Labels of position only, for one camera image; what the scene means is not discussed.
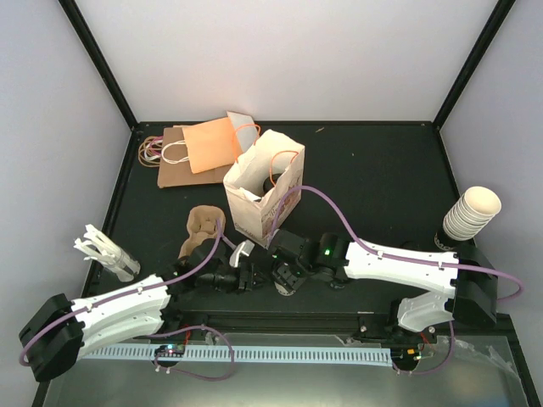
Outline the brown pulp cup carrier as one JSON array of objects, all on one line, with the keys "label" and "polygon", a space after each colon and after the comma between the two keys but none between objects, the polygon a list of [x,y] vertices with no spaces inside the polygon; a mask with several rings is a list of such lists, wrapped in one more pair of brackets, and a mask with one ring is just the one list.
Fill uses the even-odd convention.
[{"label": "brown pulp cup carrier", "polygon": [[203,241],[216,238],[217,225],[221,228],[226,225],[226,216],[220,208],[209,205],[192,208],[187,221],[188,239],[181,246],[179,258],[189,256]]}]

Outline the printed white paper bag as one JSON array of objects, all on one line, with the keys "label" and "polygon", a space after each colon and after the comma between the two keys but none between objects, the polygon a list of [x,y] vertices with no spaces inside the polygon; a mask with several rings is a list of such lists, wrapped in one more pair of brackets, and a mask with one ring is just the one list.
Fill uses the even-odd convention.
[{"label": "printed white paper bag", "polygon": [[236,231],[265,247],[301,199],[305,146],[267,130],[223,179]]}]

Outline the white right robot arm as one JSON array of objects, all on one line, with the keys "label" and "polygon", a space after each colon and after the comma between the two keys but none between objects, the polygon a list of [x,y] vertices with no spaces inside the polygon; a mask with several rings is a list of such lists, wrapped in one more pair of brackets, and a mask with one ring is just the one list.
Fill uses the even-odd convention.
[{"label": "white right robot arm", "polygon": [[279,230],[268,243],[267,253],[274,260],[276,287],[287,295],[295,293],[308,278],[336,289],[356,280],[376,280],[423,290],[423,294],[393,305],[385,329],[396,342],[445,322],[483,328],[496,323],[496,276],[472,271],[477,262],[461,259],[457,252],[418,252],[358,243],[332,233],[315,242]]}]

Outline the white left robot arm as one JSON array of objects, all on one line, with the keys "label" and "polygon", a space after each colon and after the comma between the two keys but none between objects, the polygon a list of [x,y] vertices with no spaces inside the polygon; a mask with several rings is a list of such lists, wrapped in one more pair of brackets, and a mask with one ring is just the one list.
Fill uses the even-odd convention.
[{"label": "white left robot arm", "polygon": [[213,258],[196,264],[187,257],[163,272],[110,293],[69,300],[49,298],[20,331],[20,364],[37,382],[67,372],[92,352],[134,337],[166,339],[208,332],[205,321],[189,325],[179,309],[182,296],[200,288],[224,293],[251,290],[255,268],[246,261],[236,267]]}]

